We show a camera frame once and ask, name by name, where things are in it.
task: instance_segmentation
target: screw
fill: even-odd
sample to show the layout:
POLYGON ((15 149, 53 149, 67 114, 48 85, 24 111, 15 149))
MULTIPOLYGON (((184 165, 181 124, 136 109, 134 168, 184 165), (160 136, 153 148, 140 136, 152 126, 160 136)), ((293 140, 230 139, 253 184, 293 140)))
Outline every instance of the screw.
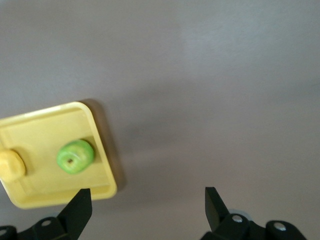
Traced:
POLYGON ((243 219, 242 217, 240 217, 239 215, 233 215, 232 216, 233 221, 235 221, 236 223, 242 223, 243 219))
POLYGON ((274 226, 276 229, 278 229, 279 231, 285 231, 285 230, 287 230, 287 229, 286 229, 286 226, 283 225, 281 222, 275 222, 275 223, 273 224, 273 226, 274 226))
POLYGON ((45 220, 45 221, 43 221, 42 223, 41 223, 41 226, 42 227, 45 227, 45 226, 48 226, 48 225, 50 225, 51 224, 51 220, 45 220))

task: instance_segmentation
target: yellow tray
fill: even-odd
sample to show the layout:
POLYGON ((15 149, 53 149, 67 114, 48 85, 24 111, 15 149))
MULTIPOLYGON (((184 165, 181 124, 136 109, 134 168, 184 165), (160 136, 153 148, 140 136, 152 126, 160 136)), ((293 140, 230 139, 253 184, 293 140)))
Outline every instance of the yellow tray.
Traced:
POLYGON ((90 109, 71 102, 0 119, 0 152, 13 150, 26 168, 23 177, 1 181, 11 201, 29 209, 68 203, 82 188, 93 200, 112 197, 117 185, 90 109), (90 143, 93 163, 78 174, 68 174, 57 164, 59 149, 77 139, 90 143))

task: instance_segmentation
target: metal bolt head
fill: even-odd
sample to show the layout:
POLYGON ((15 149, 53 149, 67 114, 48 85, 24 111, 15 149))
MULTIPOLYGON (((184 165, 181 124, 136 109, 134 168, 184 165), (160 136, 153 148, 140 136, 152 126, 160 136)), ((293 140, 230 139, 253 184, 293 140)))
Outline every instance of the metal bolt head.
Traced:
POLYGON ((243 219, 239 215, 233 215, 232 220, 235 221, 236 223, 242 223, 243 219))
POLYGON ((285 230, 287 230, 287 229, 286 229, 286 226, 283 225, 281 222, 275 222, 275 223, 273 224, 273 226, 274 226, 276 229, 278 229, 279 231, 285 231, 285 230))
POLYGON ((42 227, 45 227, 45 226, 48 226, 48 225, 50 225, 51 224, 51 220, 45 220, 45 221, 43 221, 42 223, 41 223, 41 226, 42 227))

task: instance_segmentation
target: green apple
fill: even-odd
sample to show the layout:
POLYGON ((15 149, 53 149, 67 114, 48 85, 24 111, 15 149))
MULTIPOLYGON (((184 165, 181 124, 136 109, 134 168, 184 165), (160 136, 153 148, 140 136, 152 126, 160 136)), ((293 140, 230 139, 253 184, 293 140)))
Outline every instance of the green apple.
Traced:
POLYGON ((87 168, 95 159, 95 151, 84 140, 75 140, 63 146, 56 162, 68 174, 77 174, 87 168))

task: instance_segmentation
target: gray table surface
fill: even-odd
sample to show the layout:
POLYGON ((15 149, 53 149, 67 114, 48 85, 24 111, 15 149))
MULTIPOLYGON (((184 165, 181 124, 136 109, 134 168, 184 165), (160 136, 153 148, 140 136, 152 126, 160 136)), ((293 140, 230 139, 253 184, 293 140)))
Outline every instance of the gray table surface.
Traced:
POLYGON ((81 240, 197 240, 205 186, 319 239, 320 1, 0 0, 0 118, 84 99, 123 174, 81 240))

